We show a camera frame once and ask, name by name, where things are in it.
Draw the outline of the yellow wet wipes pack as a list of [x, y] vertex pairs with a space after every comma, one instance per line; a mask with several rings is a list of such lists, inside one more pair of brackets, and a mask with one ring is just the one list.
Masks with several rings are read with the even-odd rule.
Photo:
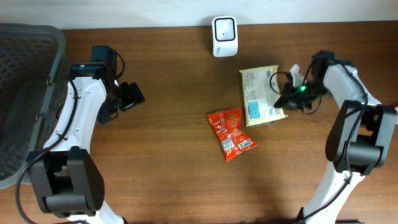
[[278, 69], [278, 65], [249, 68], [240, 70], [243, 86], [246, 127], [259, 126], [288, 117], [282, 108], [274, 104], [280, 98], [277, 75], [270, 78]]

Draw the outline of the red snack bag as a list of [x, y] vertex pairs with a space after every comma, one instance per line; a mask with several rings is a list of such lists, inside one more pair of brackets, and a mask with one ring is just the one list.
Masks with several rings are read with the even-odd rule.
[[241, 108], [210, 113], [207, 118], [221, 143], [226, 161], [258, 146], [257, 141], [241, 131]]

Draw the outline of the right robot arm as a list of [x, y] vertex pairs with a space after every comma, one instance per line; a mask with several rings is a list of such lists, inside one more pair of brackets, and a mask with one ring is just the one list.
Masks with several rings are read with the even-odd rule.
[[296, 223], [336, 223], [354, 188], [386, 161], [397, 124], [397, 110], [370, 94], [355, 64], [321, 50], [312, 56], [304, 75], [294, 65], [275, 108], [310, 110], [315, 100], [330, 94], [339, 112], [325, 143], [328, 160], [315, 195], [302, 207]]

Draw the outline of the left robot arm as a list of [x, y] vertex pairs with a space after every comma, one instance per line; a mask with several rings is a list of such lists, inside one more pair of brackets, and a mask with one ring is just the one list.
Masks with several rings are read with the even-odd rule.
[[108, 45], [91, 50], [88, 63], [72, 65], [67, 97], [55, 130], [41, 151], [27, 156], [28, 175], [43, 213], [67, 223], [125, 223], [105, 202], [104, 179], [90, 156], [96, 123], [105, 124], [145, 101], [136, 83], [119, 83], [120, 53]]

